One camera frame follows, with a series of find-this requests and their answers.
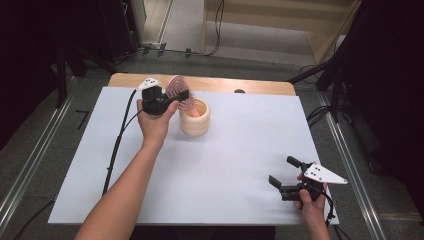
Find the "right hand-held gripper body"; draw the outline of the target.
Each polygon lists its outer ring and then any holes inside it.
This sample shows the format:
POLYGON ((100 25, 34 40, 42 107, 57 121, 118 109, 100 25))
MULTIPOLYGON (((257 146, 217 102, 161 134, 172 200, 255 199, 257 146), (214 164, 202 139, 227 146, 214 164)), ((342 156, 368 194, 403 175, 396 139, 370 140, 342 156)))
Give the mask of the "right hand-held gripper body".
POLYGON ((302 180, 295 186, 280 186, 283 201, 300 201, 300 190, 306 189, 313 201, 324 193, 324 183, 347 184, 348 181, 330 171, 319 163, 291 162, 296 168, 301 169, 302 180))

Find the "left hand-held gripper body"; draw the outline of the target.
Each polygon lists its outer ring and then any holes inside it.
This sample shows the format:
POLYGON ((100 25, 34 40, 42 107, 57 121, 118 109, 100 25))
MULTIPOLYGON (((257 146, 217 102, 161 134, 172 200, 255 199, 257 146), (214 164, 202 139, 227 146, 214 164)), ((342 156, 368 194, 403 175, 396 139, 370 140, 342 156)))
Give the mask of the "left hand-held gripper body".
POLYGON ((164 114, 169 105, 177 100, 163 93, 160 84, 160 80, 148 77, 137 87, 137 91, 141 92, 143 111, 149 115, 164 114))

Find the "cream ribbed holder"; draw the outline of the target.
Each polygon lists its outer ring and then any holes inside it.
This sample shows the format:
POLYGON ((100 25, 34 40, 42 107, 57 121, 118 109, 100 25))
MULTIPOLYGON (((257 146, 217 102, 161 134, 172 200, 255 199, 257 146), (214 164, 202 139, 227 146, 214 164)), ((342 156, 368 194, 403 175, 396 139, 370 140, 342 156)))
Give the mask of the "cream ribbed holder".
POLYGON ((180 129, 189 136, 200 136, 209 129, 211 109, 202 99, 194 99, 194 109, 197 115, 191 111, 179 111, 180 129))

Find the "person's left hand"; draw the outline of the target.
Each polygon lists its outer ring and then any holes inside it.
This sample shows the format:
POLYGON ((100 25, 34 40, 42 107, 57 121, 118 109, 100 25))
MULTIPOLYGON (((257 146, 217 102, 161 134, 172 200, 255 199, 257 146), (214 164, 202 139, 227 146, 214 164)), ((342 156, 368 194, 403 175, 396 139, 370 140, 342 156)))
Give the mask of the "person's left hand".
POLYGON ((179 102, 173 101, 162 115, 149 115, 143 110, 143 101, 137 101, 137 118, 143 134, 142 146, 160 149, 169 129, 170 119, 176 113, 179 102))

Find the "person's right hand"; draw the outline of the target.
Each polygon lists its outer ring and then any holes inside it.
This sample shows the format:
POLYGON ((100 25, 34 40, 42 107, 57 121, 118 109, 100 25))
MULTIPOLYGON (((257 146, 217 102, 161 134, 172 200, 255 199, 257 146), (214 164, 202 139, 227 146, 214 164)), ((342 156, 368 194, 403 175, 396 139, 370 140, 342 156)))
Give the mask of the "person's right hand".
POLYGON ((301 221, 304 226, 310 230, 326 229, 324 219, 324 209, 326 197, 320 195, 315 201, 312 200, 310 193, 302 189, 299 191, 301 201, 296 202, 295 206, 301 210, 301 221))

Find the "black metal stand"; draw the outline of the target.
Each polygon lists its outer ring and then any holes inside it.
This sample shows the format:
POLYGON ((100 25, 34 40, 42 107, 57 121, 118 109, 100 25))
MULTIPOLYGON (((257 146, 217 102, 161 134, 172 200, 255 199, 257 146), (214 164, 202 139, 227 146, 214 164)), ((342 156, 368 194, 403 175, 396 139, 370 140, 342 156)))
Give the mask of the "black metal stand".
POLYGON ((57 108, 62 107, 68 98, 66 67, 69 67, 75 76, 85 77, 88 69, 83 61, 84 58, 94 62, 111 74, 117 73, 114 66, 82 46, 72 42, 59 42, 56 56, 57 108))

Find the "black curtain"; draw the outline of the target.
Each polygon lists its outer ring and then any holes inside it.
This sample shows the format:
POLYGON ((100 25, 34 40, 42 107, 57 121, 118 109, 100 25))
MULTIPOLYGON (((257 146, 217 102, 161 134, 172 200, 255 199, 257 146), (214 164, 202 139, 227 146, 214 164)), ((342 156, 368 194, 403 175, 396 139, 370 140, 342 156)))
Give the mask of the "black curtain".
POLYGON ((362 0, 345 43, 348 96, 379 143, 370 155, 424 218, 424 0, 362 0))
POLYGON ((135 50, 130 9, 129 0, 0 0, 0 150, 57 90, 59 42, 112 66, 135 50))

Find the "aluminium floor rail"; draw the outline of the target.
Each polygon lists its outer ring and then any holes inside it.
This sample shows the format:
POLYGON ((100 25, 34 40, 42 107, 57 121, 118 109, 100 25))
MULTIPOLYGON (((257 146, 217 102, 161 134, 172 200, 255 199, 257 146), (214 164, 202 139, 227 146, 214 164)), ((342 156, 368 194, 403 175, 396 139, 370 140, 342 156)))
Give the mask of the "aluminium floor rail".
POLYGON ((330 186, 338 231, 345 232, 341 234, 345 240, 388 240, 341 122, 342 118, 336 122, 330 112, 322 112, 311 128, 322 164, 348 180, 347 185, 330 186))
POLYGON ((0 237, 19 208, 74 96, 75 92, 69 90, 59 108, 48 96, 0 151, 0 237))

